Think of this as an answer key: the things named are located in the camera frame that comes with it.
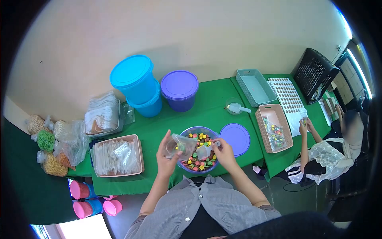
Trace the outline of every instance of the table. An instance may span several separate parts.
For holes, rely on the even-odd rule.
[[[307,105],[300,88],[297,86],[295,80],[293,79],[293,76],[291,74],[270,74],[270,75],[263,75],[265,79],[268,80],[268,78],[289,78],[293,85],[296,88],[296,91],[298,95],[301,98],[301,101],[303,102],[304,107],[308,111],[309,119],[312,121],[314,128],[317,130],[318,134],[321,137],[324,137],[327,135],[327,133],[330,131],[330,126],[326,123],[325,116],[321,110],[321,107],[318,102],[313,103],[311,105]],[[245,97],[243,91],[241,90],[239,84],[236,81],[235,77],[231,77],[231,82],[235,85],[236,89],[239,92],[239,95],[241,97],[241,100],[243,101],[245,107],[251,108],[251,105],[249,104],[247,98]],[[278,100],[272,101],[270,104],[279,104]],[[265,178],[269,182],[270,178],[275,176],[276,174],[280,173],[282,170],[287,168],[292,162],[294,162],[298,156],[298,154],[301,152],[301,135],[293,137],[293,146],[287,150],[281,151],[279,153],[267,153],[265,151],[264,143],[261,138],[259,125],[257,124],[255,113],[258,108],[251,108],[252,113],[249,114],[252,123],[255,127],[258,140],[260,142],[260,147],[262,150],[262,153],[264,155],[264,161],[267,165],[268,172],[265,175]],[[313,146],[316,142],[314,141],[314,138],[311,133],[308,133],[308,148]]]
[[[138,135],[142,144],[145,171],[142,174],[128,177],[101,178],[95,175],[90,165],[95,193],[97,195],[123,195],[149,192],[158,170],[155,155],[159,143],[168,129],[171,129],[172,133],[181,133],[193,126],[204,126],[219,133],[225,125],[238,123],[248,130],[251,137],[251,145],[248,151],[236,158],[238,164],[240,167],[244,167],[262,160],[263,153],[253,121],[249,115],[246,113],[231,115],[224,109],[225,101],[230,97],[240,97],[230,79],[207,81],[199,84],[194,107],[187,112],[180,113],[173,111],[165,99],[162,99],[162,111],[153,118],[145,118],[136,112],[135,123],[125,125],[122,132],[108,138],[116,138],[129,134]],[[78,165],[76,171],[68,172],[68,176],[79,176],[80,173],[88,174],[85,170],[89,169],[89,163],[89,154],[87,153],[86,159]],[[212,176],[219,176],[225,173],[227,171],[221,165],[218,165],[210,172]],[[173,175],[170,177],[169,187],[180,182],[183,175],[187,177],[195,176],[195,174],[186,172],[176,166]]]

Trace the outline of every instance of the blue plastic container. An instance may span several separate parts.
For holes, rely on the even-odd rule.
[[[199,82],[196,75],[191,72],[177,70],[165,75],[160,87],[171,109],[186,112],[194,105]]]
[[[110,73],[110,83],[132,104],[144,104],[156,92],[157,80],[152,75],[154,65],[145,55],[132,55],[118,63]]]
[[[157,86],[157,91],[154,95],[153,98],[151,98],[148,102],[144,104],[134,104],[131,102],[127,97],[126,101],[127,103],[136,109],[142,116],[146,118],[151,118],[159,114],[159,112],[162,110],[162,99],[160,97],[160,84],[157,80],[156,81],[156,86]]]
[[[94,186],[93,184],[87,184],[85,182],[83,182],[83,184],[86,184],[89,188],[89,197],[86,197],[86,199],[91,199],[91,198],[98,198],[98,196],[96,195],[96,193],[94,192]]]
[[[85,200],[85,202],[88,202],[92,206],[92,208],[93,208],[92,216],[94,216],[98,213],[104,212],[104,207],[103,207],[102,202],[100,200],[98,200],[98,199]]]

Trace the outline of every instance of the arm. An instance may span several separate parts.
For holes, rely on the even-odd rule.
[[[151,187],[149,195],[142,204],[138,216],[149,215],[152,212],[154,212],[155,206],[157,205],[159,199],[167,193],[169,178],[170,177],[163,177],[157,175]]]
[[[141,210],[138,216],[149,215],[154,212],[155,206],[157,205],[159,199],[167,193],[168,181],[170,180],[171,174],[174,172],[176,163],[182,151],[178,151],[172,159],[167,159],[162,154],[163,148],[170,137],[171,131],[168,130],[165,137],[162,139],[158,152],[157,152],[157,163],[158,163],[158,173],[155,181],[151,187],[150,193],[142,204]]]
[[[312,133],[314,141],[316,143],[322,142],[323,140],[321,136],[317,133],[317,130],[314,128],[313,123],[309,118],[306,119],[306,125],[307,125],[307,129]]]
[[[213,149],[219,159],[219,163],[231,174],[239,192],[244,194],[253,206],[270,205],[264,193],[248,178],[237,164],[233,155],[232,147],[224,139],[218,138],[213,142],[220,141],[222,150],[213,144]]]
[[[341,124],[341,122],[342,122],[342,116],[343,116],[345,113],[343,112],[343,110],[342,110],[342,108],[341,108],[341,106],[340,106],[339,104],[336,104],[336,105],[335,105],[335,110],[336,110],[337,113],[338,113],[338,118],[339,118],[339,120],[340,120],[340,124]]]
[[[303,120],[300,120],[299,131],[300,131],[300,134],[301,134],[301,137],[302,137],[302,143],[301,143],[301,172],[302,173],[304,173],[304,168],[305,168],[305,166],[307,165],[307,163],[309,161],[309,159],[308,159],[307,129],[308,129],[308,124],[306,124],[304,126]]]

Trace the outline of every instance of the gray cardigan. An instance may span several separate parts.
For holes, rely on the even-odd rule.
[[[125,239],[178,239],[192,222],[200,204],[230,235],[281,216],[274,207],[252,206],[244,194],[221,177],[208,175],[197,187],[183,176],[183,181],[158,201],[153,213],[137,218]]]

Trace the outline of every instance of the pink plastic cup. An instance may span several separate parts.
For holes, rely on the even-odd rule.
[[[108,215],[115,216],[122,211],[122,204],[118,200],[105,201],[104,210]]]
[[[109,197],[104,197],[104,199],[110,201],[110,200],[112,200],[113,198],[116,198],[116,197],[118,197],[118,196],[110,195]]]
[[[70,193],[75,199],[87,198],[90,195],[90,190],[87,184],[82,184],[74,180],[70,183]]]
[[[79,219],[84,219],[93,214],[93,208],[88,202],[74,202],[73,209]]]

